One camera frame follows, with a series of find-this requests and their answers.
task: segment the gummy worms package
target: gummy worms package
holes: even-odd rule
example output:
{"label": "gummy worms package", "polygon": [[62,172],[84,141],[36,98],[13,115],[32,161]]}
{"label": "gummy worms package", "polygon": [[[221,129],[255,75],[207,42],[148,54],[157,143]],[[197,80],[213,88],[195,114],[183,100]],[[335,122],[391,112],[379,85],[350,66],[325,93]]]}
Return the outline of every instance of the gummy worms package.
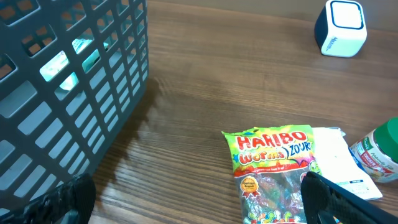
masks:
{"label": "gummy worms package", "polygon": [[301,180],[308,171],[320,173],[312,128],[288,125],[223,134],[231,150],[243,223],[306,223]]}

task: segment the blue and white box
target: blue and white box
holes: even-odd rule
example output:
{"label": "blue and white box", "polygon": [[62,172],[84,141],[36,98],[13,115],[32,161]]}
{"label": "blue and white box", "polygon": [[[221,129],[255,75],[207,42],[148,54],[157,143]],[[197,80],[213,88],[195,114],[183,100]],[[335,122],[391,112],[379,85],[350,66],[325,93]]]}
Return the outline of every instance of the blue and white box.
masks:
{"label": "blue and white box", "polygon": [[356,1],[327,1],[315,23],[315,39],[323,55],[352,57],[367,35],[363,9]]}

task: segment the brown tabletop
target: brown tabletop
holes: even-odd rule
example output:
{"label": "brown tabletop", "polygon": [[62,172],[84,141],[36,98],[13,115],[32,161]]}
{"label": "brown tabletop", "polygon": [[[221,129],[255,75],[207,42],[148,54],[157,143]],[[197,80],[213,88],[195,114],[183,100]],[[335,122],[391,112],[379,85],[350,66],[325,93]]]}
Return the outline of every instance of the brown tabletop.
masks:
{"label": "brown tabletop", "polygon": [[[147,90],[94,175],[91,223],[241,223],[221,131],[338,126],[350,145],[398,115],[396,33],[336,58],[314,22],[158,1],[148,20]],[[398,181],[378,186],[398,215]]]}

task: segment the plastic jar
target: plastic jar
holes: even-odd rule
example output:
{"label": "plastic jar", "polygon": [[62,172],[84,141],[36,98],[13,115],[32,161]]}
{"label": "plastic jar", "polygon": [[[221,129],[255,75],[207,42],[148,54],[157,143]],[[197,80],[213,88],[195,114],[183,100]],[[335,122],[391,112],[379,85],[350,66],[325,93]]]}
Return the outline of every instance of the plastic jar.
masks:
{"label": "plastic jar", "polygon": [[398,117],[371,131],[350,149],[374,181],[398,179]]}

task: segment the dark gray basket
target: dark gray basket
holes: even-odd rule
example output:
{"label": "dark gray basket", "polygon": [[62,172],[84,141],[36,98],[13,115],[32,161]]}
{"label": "dark gray basket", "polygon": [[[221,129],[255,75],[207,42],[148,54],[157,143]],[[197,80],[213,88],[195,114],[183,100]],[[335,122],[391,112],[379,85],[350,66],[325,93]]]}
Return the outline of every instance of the dark gray basket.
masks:
{"label": "dark gray basket", "polygon": [[[95,171],[145,91],[147,4],[3,0],[0,19],[2,215]],[[77,54],[75,39],[93,41]],[[99,59],[85,72],[96,49]],[[46,82],[39,70],[61,51],[68,65]],[[60,89],[73,72],[78,84]]]}

